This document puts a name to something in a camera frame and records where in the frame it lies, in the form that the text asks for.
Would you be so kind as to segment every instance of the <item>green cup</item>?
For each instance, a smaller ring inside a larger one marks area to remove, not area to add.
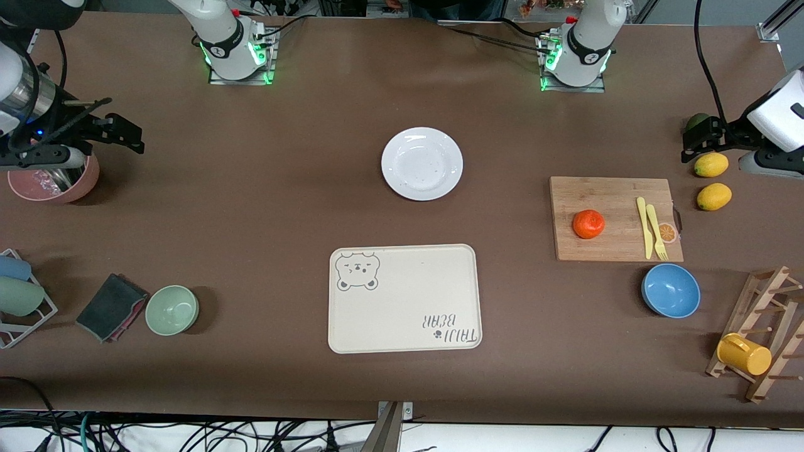
[[[25,317],[42,304],[45,289],[42,286],[0,276],[0,310],[6,314]]]

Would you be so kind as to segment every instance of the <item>tangerine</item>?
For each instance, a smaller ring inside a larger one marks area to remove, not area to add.
[[[603,232],[605,219],[598,211],[584,210],[572,219],[572,230],[582,239],[593,239]]]

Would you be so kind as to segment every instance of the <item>white plate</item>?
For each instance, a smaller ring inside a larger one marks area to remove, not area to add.
[[[414,127],[391,138],[381,165],[385,182],[395,192],[415,201],[430,201],[455,188],[463,173],[463,156],[444,132]]]

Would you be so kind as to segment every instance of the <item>yellow knife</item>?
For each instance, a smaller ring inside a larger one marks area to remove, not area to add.
[[[645,236],[645,258],[650,260],[653,254],[653,237],[648,229],[648,217],[645,210],[645,198],[637,198],[637,209],[639,209],[639,220],[642,222],[642,235]]]

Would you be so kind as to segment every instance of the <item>yellow mug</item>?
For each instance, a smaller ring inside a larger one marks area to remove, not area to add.
[[[717,359],[751,375],[761,375],[770,367],[770,350],[758,343],[730,333],[717,344]]]

